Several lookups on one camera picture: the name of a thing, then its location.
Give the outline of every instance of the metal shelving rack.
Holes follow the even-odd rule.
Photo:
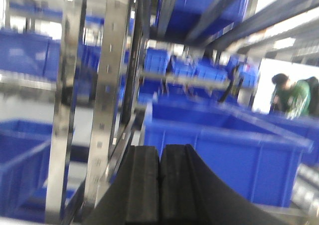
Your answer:
[[[135,115],[134,107],[138,92],[139,77],[165,79],[168,82],[196,85],[208,88],[225,89],[228,83],[214,83],[198,79],[176,78],[171,75],[154,75],[142,72],[146,41],[151,38],[158,41],[182,43],[186,46],[206,48],[211,54],[218,51],[216,60],[232,42],[249,36],[271,25],[284,21],[304,11],[319,6],[319,0],[278,0],[257,14],[249,17],[221,37],[198,40],[215,17],[208,14],[220,14],[233,0],[215,0],[203,14],[198,24],[185,39],[167,38],[165,33],[176,0],[163,0],[162,13],[158,27],[150,27],[151,0],[107,0],[105,24],[102,41],[102,53],[98,70],[94,118],[91,132],[88,170],[85,184],[82,184],[65,207],[67,173],[70,162],[71,142],[73,136],[74,112],[76,107],[76,68],[80,66],[77,59],[78,43],[82,40],[84,17],[87,0],[64,0],[62,19],[62,40],[59,73],[56,86],[39,78],[0,72],[0,84],[9,88],[27,87],[37,90],[55,92],[54,121],[50,153],[48,190],[46,198],[46,222],[49,224],[69,224],[75,211],[83,205],[83,215],[94,208],[110,185],[110,177],[116,173],[124,150],[133,134],[132,126]],[[127,71],[127,83],[121,111],[121,125],[115,135],[115,119],[118,111],[118,88],[121,64],[124,61],[125,44],[128,35],[128,22],[131,10],[136,11],[130,61]],[[284,35],[267,38],[260,43],[268,43],[279,37],[290,36],[296,30],[307,30],[309,23]]]

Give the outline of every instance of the blue plastic bin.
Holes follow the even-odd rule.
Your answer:
[[[319,164],[319,123],[308,118],[298,118],[294,120],[288,120],[279,115],[267,115],[250,113],[253,116],[261,118],[267,122],[275,124],[281,128],[294,132],[298,135],[306,137],[314,141],[314,149],[309,154],[303,154],[302,163],[309,166],[315,166]]]
[[[60,41],[58,40],[49,41],[43,76],[52,81],[55,81],[58,75],[59,61],[60,61],[60,48],[61,48]]]
[[[24,221],[30,221],[35,223],[45,222],[45,200],[46,200],[47,188],[40,188],[34,192],[34,194],[23,203],[18,209],[10,215],[13,219],[19,219]],[[75,191],[66,191],[66,201],[72,199]]]
[[[51,137],[52,124],[21,119],[3,121],[0,122],[0,134],[44,141]]]
[[[168,24],[168,34],[173,36],[174,33],[178,32],[186,35],[212,2],[213,0],[177,0]],[[241,22],[245,16],[247,5],[248,0],[236,0],[206,29],[203,35],[215,34],[231,23]]]
[[[169,61],[169,53],[166,50],[147,49],[144,61],[144,71],[165,74]]]
[[[208,68],[206,66],[197,66],[197,76],[204,80],[213,80],[223,82],[227,78],[227,72],[220,69]]]
[[[43,76],[49,40],[0,30],[0,69]]]
[[[172,60],[172,71],[175,76],[193,77],[196,73],[196,67],[188,62],[174,59]]]
[[[144,80],[143,85],[140,86],[138,102],[140,104],[147,104],[154,99],[154,94],[161,93],[161,81]]]
[[[9,216],[48,175],[50,141],[0,134],[0,216]]]
[[[159,154],[166,144],[191,144],[232,189],[270,206],[289,206],[301,156],[312,148],[309,140],[284,138],[274,125],[217,107],[150,104],[144,126],[144,144]]]

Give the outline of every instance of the person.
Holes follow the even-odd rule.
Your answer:
[[[288,119],[309,114],[310,87],[304,80],[294,83],[285,74],[277,74],[272,78],[276,89],[273,95],[273,106],[284,112]]]

